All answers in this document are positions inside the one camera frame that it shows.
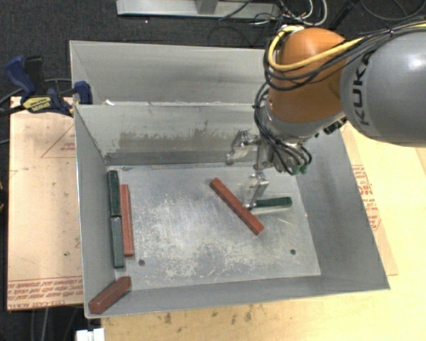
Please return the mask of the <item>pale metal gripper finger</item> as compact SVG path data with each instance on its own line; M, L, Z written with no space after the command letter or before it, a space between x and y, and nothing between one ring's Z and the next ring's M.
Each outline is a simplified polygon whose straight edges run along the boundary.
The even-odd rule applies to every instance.
M234 165L235 162L245 158L249 153L249 131L248 129L238 130L231 143L230 152L226 155L225 164Z
M269 181L264 172L255 172L251 175L246 185L244 206L246 208L254 208L257 205L257 201L264 194L268 185Z

